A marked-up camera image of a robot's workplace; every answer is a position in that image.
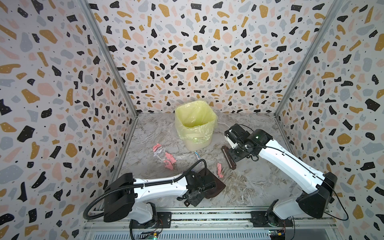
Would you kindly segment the brown cartoon face hand broom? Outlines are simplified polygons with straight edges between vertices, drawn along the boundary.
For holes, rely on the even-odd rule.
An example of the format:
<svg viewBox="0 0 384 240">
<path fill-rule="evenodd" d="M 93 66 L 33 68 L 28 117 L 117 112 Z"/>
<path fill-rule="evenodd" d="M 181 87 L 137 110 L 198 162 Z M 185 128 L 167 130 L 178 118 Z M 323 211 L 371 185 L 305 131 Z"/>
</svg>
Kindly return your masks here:
<svg viewBox="0 0 384 240">
<path fill-rule="evenodd" d="M 235 161 L 233 160 L 233 158 L 232 158 L 232 156 L 230 154 L 229 148 L 227 146 L 222 146 L 221 149 L 222 149 L 222 152 L 223 152 L 223 154 L 225 156 L 225 159 L 227 160 L 229 168 L 231 170 L 235 170 L 237 168 L 237 165 L 236 165 Z"/>
</svg>

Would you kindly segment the dark brown plastic dustpan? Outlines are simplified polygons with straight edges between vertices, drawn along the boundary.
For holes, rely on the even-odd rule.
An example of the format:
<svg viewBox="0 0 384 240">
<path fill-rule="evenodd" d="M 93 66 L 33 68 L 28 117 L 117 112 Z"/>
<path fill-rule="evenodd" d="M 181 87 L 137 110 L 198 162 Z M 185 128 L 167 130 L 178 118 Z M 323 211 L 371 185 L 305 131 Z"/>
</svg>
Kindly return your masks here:
<svg viewBox="0 0 384 240">
<path fill-rule="evenodd" d="M 201 170 L 199 175 L 202 179 L 203 193 L 206 199 L 211 199 L 219 195 L 226 185 L 216 177 L 210 170 Z"/>
</svg>

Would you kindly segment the cream bin with green bag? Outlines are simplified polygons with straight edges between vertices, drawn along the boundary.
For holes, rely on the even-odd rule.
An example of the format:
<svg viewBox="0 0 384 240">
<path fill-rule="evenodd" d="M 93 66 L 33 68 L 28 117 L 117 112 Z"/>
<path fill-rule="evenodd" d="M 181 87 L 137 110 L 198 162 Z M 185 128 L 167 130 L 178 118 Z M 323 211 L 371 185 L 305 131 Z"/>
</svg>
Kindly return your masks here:
<svg viewBox="0 0 384 240">
<path fill-rule="evenodd" d="M 175 127 L 186 148 L 198 151 L 210 145 L 218 116 L 204 101 L 183 104 L 175 110 Z"/>
</svg>

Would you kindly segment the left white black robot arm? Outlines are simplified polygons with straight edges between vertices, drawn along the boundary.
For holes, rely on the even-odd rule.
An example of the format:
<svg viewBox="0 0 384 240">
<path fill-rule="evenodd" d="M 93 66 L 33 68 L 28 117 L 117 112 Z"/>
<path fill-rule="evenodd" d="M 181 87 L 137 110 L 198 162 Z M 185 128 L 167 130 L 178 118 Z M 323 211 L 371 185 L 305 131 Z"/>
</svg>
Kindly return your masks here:
<svg viewBox="0 0 384 240">
<path fill-rule="evenodd" d="M 103 220 L 112 223 L 128 218 L 133 221 L 133 228 L 149 229 L 160 223 L 169 228 L 172 214 L 158 213 L 153 199 L 175 197 L 186 207 L 196 207 L 203 199 L 216 197 L 225 187 L 205 169 L 158 180 L 135 179 L 131 173 L 124 174 L 107 188 L 112 194 L 104 199 Z"/>
</svg>

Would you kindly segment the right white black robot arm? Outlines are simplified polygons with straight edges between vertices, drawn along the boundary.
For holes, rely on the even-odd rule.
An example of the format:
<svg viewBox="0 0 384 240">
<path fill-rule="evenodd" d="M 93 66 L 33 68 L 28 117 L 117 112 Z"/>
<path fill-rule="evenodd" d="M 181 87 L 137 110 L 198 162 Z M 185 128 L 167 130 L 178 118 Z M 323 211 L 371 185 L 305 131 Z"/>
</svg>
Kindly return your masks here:
<svg viewBox="0 0 384 240">
<path fill-rule="evenodd" d="M 252 133 L 235 124 L 225 131 L 230 144 L 222 151 L 230 169 L 235 170 L 237 162 L 247 158 L 258 161 L 265 159 L 288 175 L 302 189 L 302 193 L 284 200 L 275 200 L 263 216 L 255 223 L 277 227 L 284 220 L 306 214 L 312 218 L 322 218 L 331 201 L 337 177 L 310 167 L 291 154 L 267 132 L 257 129 Z"/>
</svg>

